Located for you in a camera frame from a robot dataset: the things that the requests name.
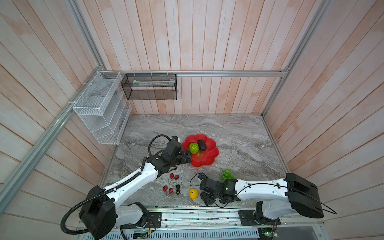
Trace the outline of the green bumpy custard apple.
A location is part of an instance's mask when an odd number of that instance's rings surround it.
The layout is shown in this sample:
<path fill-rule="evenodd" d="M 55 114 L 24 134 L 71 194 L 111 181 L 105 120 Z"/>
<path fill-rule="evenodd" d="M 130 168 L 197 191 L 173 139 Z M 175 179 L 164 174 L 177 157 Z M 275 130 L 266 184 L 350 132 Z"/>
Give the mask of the green bumpy custard apple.
<path fill-rule="evenodd" d="M 189 145 L 189 151 L 192 155 L 196 155 L 199 152 L 199 145 L 197 143 L 191 143 Z"/>

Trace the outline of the yellow lemon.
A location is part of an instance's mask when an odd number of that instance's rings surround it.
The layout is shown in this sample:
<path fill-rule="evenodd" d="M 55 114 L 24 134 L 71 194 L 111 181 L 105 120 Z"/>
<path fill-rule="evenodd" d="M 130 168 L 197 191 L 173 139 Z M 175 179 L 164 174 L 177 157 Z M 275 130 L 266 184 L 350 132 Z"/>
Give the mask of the yellow lemon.
<path fill-rule="evenodd" d="M 192 200 L 195 200 L 197 199 L 199 196 L 199 191 L 197 189 L 191 189 L 190 192 L 189 192 L 189 197 L 192 199 Z"/>

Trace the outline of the dark avocado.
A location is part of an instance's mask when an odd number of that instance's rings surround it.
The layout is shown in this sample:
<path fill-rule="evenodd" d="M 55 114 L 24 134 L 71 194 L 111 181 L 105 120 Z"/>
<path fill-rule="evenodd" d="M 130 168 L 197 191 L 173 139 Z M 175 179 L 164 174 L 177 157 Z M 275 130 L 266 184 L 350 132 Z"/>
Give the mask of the dark avocado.
<path fill-rule="evenodd" d="M 197 144 L 200 152 L 205 152 L 207 150 L 207 145 L 204 140 L 198 140 Z"/>

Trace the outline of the red cherry pair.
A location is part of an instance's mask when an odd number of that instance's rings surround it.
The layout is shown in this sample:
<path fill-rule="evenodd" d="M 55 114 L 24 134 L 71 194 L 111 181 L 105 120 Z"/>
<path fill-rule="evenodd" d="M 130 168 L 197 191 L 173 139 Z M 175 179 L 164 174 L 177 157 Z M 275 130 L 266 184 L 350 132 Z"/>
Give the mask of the red cherry pair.
<path fill-rule="evenodd" d="M 171 184 L 174 181 L 177 181 L 180 178 L 180 175 L 175 175 L 174 173 L 170 174 L 168 183 Z"/>
<path fill-rule="evenodd" d="M 162 188 L 163 192 L 164 192 L 164 195 L 166 197 L 172 195 L 174 193 L 174 188 L 173 186 L 163 186 Z"/>

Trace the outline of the green grape bunch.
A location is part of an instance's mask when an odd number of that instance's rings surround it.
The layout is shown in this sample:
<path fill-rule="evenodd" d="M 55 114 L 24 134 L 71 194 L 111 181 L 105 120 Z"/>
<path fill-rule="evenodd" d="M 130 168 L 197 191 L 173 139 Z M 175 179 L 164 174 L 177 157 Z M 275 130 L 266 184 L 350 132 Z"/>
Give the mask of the green grape bunch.
<path fill-rule="evenodd" d="M 224 170 L 222 173 L 222 181 L 224 182 L 229 179 L 235 179 L 233 172 L 231 170 Z"/>

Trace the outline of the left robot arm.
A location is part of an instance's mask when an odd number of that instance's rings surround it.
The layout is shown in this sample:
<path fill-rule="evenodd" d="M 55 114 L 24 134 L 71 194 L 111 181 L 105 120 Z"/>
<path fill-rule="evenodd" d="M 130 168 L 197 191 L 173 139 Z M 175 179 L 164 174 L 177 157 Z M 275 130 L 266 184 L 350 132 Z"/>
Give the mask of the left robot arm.
<path fill-rule="evenodd" d="M 105 237 L 115 227 L 147 228 L 147 208 L 139 202 L 128 206 L 123 203 L 146 184 L 191 161 L 191 152 L 184 150 L 181 143 L 168 141 L 164 150 L 145 157 L 141 167 L 127 177 L 103 189 L 99 186 L 92 188 L 80 210 L 81 221 L 96 240 Z"/>

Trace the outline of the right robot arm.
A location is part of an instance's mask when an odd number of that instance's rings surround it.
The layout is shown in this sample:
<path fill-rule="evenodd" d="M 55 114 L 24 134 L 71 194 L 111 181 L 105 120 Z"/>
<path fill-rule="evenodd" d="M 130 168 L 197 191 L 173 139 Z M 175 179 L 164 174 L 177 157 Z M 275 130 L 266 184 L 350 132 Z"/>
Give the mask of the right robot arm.
<path fill-rule="evenodd" d="M 272 181 L 245 181 L 227 179 L 223 183 L 199 173 L 201 199 L 206 206 L 216 201 L 227 205 L 235 201 L 256 199 L 254 219 L 265 225 L 290 214 L 322 219 L 324 212 L 318 187 L 294 173 Z"/>

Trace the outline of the red flower-shaped fruit bowl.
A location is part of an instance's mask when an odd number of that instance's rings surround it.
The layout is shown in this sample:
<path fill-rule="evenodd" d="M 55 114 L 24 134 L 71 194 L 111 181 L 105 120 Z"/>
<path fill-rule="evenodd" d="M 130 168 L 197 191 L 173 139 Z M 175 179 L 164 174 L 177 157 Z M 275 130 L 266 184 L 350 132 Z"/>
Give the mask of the red flower-shaped fruit bowl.
<path fill-rule="evenodd" d="M 198 140 L 204 140 L 206 142 L 207 150 L 205 152 L 199 151 L 196 155 L 192 155 L 191 165 L 195 168 L 211 166 L 215 162 L 215 158 L 219 156 L 219 149 L 217 148 L 215 140 L 204 134 L 199 134 L 195 136 L 188 136 L 182 145 L 185 150 L 189 150 L 189 145 L 191 143 L 197 143 Z"/>

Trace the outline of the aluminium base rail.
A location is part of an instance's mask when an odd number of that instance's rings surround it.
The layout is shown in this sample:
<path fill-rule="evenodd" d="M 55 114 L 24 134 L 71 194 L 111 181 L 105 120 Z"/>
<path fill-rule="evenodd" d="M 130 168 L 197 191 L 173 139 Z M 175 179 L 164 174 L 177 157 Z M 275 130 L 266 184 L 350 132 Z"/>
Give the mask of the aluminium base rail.
<path fill-rule="evenodd" d="M 238 211 L 255 211 L 253 208 L 217 208 L 217 207 L 180 207 L 180 208 L 148 208 L 150 213 L 162 213 L 161 227 L 158 230 L 198 230 L 198 229 L 244 229 Z M 280 217 L 283 227 L 323 227 L 325 222 L 292 214 Z"/>

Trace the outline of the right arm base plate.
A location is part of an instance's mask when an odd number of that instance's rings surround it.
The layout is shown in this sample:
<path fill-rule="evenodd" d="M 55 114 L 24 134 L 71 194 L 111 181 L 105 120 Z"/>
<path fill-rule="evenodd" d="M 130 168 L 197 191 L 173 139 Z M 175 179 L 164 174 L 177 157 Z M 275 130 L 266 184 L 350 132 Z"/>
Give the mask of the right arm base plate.
<path fill-rule="evenodd" d="M 258 213 L 256 210 L 241 210 L 238 211 L 242 226 L 279 226 L 281 221 L 279 218 L 275 220 L 264 217 L 263 213 Z"/>

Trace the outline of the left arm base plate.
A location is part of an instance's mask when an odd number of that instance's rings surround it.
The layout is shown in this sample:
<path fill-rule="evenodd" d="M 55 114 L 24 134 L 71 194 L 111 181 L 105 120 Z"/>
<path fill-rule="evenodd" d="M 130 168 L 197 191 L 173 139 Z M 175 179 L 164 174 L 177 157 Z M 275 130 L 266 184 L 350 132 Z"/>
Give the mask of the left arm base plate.
<path fill-rule="evenodd" d="M 133 229 L 133 230 L 144 230 L 144 229 L 158 229 L 161 227 L 162 213 L 161 212 L 149 212 L 142 217 L 136 224 L 126 224 L 122 228 Z"/>

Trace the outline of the horizontal aluminium frame bar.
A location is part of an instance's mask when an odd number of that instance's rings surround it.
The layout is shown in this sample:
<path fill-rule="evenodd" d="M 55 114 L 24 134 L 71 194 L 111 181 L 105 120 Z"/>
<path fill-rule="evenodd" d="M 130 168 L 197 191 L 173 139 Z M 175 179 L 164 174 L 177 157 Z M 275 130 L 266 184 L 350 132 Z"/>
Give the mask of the horizontal aluminium frame bar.
<path fill-rule="evenodd" d="M 285 77 L 287 71 L 282 70 L 249 70 L 249 71 L 116 71 L 121 75 L 176 75 L 177 77 Z"/>

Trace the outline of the left aluminium frame bar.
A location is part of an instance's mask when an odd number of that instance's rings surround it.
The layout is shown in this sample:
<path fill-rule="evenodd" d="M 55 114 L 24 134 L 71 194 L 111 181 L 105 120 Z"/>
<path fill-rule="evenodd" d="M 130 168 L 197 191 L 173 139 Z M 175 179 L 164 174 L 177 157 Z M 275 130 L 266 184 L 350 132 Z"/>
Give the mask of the left aluminium frame bar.
<path fill-rule="evenodd" d="M 23 157 L 21 163 L 6 179 L 5 183 L 1 186 L 1 215 L 4 214 L 8 206 L 16 197 L 22 186 L 26 183 L 32 172 L 35 170 L 43 156 L 47 153 L 52 146 L 58 135 L 65 128 L 71 117 L 74 115 L 73 106 L 80 98 L 86 88 L 91 84 L 93 77 L 96 76 L 103 68 L 103 61 L 100 60 L 100 55 L 94 47 L 94 42 L 90 36 L 89 30 L 86 26 L 81 11 L 76 1 L 66 1 L 70 13 L 80 27 L 82 34 L 85 35 L 86 42 L 91 48 L 91 52 L 97 59 L 97 67 L 88 76 L 80 89 L 76 92 L 74 97 L 66 104 L 65 108 L 60 112 L 59 116 L 50 124 L 48 129 L 41 135 L 37 143 L 27 152 Z"/>

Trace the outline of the right aluminium frame bar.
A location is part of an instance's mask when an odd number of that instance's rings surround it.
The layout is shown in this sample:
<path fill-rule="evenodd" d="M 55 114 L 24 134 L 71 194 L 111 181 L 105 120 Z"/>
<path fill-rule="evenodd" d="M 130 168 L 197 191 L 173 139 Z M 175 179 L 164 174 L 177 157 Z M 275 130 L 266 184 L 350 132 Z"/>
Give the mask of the right aluminium frame bar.
<path fill-rule="evenodd" d="M 321 22 L 323 21 L 323 18 L 329 11 L 329 8 L 332 6 L 334 1 L 320 1 L 318 4 L 315 13 L 313 14 L 313 17 L 311 18 L 311 21 L 309 24 L 305 27 L 305 31 L 302 34 L 302 37 L 300 38 L 299 43 L 295 47 L 295 51 L 293 52 L 292 56 L 289 58 L 289 61 L 286 65 L 286 68 L 283 70 L 284 75 L 279 78 L 279 81 L 274 85 L 273 91 L 268 95 L 268 101 L 265 104 L 265 107 L 263 108 L 263 112 L 261 113 L 261 116 L 264 120 L 266 120 L 267 115 L 276 101 L 276 98 L 278 97 L 281 89 L 283 88 L 286 80 L 290 76 L 292 70 L 295 68 L 297 63 L 299 62 L 300 58 L 302 57 L 304 51 L 308 47 L 310 41 L 312 40 L 314 34 L 316 33 L 317 29 L 321 25 Z"/>

